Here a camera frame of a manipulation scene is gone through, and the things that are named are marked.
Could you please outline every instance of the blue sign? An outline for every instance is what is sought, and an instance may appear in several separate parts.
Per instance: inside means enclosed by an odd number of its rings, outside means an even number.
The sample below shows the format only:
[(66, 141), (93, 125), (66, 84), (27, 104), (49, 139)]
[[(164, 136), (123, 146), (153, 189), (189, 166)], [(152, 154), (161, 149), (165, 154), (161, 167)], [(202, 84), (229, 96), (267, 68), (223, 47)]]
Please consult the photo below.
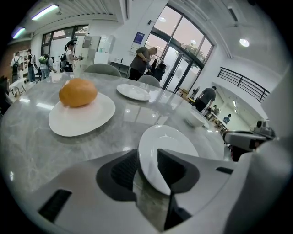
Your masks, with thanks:
[(138, 43), (138, 44), (141, 44), (144, 36), (145, 35), (143, 33), (137, 32), (136, 33), (136, 37), (134, 38), (133, 42)]

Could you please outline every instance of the backpack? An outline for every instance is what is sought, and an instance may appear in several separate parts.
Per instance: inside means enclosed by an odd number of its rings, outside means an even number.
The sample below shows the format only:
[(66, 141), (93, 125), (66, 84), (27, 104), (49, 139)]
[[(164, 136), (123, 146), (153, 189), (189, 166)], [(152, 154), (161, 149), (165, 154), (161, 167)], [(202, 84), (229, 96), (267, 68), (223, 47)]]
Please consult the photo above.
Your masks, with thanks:
[(19, 58), (17, 61), (15, 61), (15, 58), (13, 60), (14, 60), (14, 64), (12, 66), (12, 74), (17, 74), (18, 67), (19, 67), (19, 63), (18, 63)]

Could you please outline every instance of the glass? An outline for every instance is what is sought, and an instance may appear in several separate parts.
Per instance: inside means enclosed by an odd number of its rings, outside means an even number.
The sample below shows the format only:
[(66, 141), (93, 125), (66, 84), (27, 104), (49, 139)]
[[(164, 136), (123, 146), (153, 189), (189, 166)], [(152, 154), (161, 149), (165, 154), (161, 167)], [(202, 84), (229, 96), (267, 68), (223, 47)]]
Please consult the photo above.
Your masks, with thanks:
[(71, 38), (73, 32), (73, 28), (66, 28), (54, 31), (53, 41), (63, 38)]
[(172, 77), (169, 85), (167, 86), (168, 91), (173, 92), (176, 89), (176, 87), (177, 87), (179, 81), (181, 80), (184, 72), (186, 71), (189, 63), (190, 63), (190, 61), (186, 57), (183, 57), (181, 59), (180, 63), (178, 64), (178, 66), (174, 72), (174, 76)]
[(87, 32), (87, 28), (88, 28), (88, 25), (77, 27), (73, 39), (78, 38), (78, 36), (84, 36)]
[(208, 41), (207, 38), (205, 38), (202, 46), (201, 46), (201, 49), (199, 50), (198, 54), (197, 54), (197, 58), (204, 62), (207, 55), (209, 54), (210, 50), (212, 48), (212, 44)]
[(159, 18), (157, 19), (154, 27), (169, 36), (173, 33), (174, 28), (177, 26), (181, 15), (169, 7), (165, 7)]
[(185, 45), (186, 48), (195, 54), (204, 35), (187, 19), (182, 18), (173, 36), (174, 39)]
[[(165, 49), (167, 45), (167, 42), (162, 40), (161, 38), (158, 38), (157, 36), (155, 35), (152, 35), (150, 34), (147, 41), (146, 41), (146, 47), (148, 49), (152, 48), (152, 47), (155, 47), (157, 48), (157, 56), (161, 57), (162, 56), (162, 53)], [(152, 65), (152, 63), (154, 62), (156, 56), (152, 56), (151, 55), (151, 61), (150, 61), (150, 65)]]
[(161, 87), (163, 87), (163, 84), (166, 80), (166, 78), (168, 77), (171, 69), (173, 68), (173, 65), (177, 59), (179, 55), (179, 52), (175, 49), (173, 49), (172, 47), (169, 47), (165, 58), (164, 58), (164, 64), (166, 65), (166, 70), (165, 70), (165, 74), (162, 76), (162, 80), (160, 81), (160, 85)]
[(52, 33), (47, 33), (47, 34), (45, 34), (44, 35), (44, 42), (43, 42), (43, 44), (47, 44), (47, 43), (49, 43), (50, 42), (50, 40), (51, 40), (51, 35), (52, 35)]
[(189, 90), (193, 84), (193, 82), (198, 77), (199, 71), (201, 69), (195, 64), (192, 64), (192, 67), (189, 69), (188, 73), (186, 74), (182, 84), (180, 85), (181, 88)]

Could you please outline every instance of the table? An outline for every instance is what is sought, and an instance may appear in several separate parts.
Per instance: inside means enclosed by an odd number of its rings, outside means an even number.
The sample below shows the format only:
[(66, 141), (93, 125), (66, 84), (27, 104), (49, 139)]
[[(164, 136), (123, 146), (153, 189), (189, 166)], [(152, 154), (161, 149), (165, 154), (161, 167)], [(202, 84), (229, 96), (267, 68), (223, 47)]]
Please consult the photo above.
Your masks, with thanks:
[[(188, 102), (171, 92), (104, 74), (84, 73), (80, 77), (94, 82), (100, 93), (113, 100), (116, 105), (113, 117), (81, 136), (67, 138), (55, 134), (48, 123), (50, 109), (59, 101), (62, 85), (73, 77), (71, 73), (53, 74), (23, 94), (22, 101), (17, 100), (3, 116), (1, 168), (14, 196), (22, 201), (27, 201), (32, 192), (78, 162), (136, 149), (142, 134), (156, 124), (182, 132), (200, 157), (223, 159), (224, 143), (219, 134), (207, 132), (203, 127), (191, 128), (184, 121), (184, 110), (192, 107)], [(144, 88), (151, 99), (145, 102), (126, 98), (116, 90), (119, 84)], [(138, 194), (138, 206), (144, 215), (158, 229), (163, 229), (168, 196), (156, 191), (139, 173), (133, 190)]]

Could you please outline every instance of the dark hair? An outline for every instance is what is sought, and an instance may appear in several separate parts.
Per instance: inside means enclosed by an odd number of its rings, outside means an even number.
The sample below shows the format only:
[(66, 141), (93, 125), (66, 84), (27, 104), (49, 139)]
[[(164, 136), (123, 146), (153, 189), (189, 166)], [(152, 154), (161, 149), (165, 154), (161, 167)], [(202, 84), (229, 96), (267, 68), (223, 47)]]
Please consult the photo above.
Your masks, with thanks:
[(74, 41), (69, 41), (65, 46), (64, 46), (64, 50), (67, 50), (67, 48), (69, 46), (74, 46), (75, 45), (75, 42)]

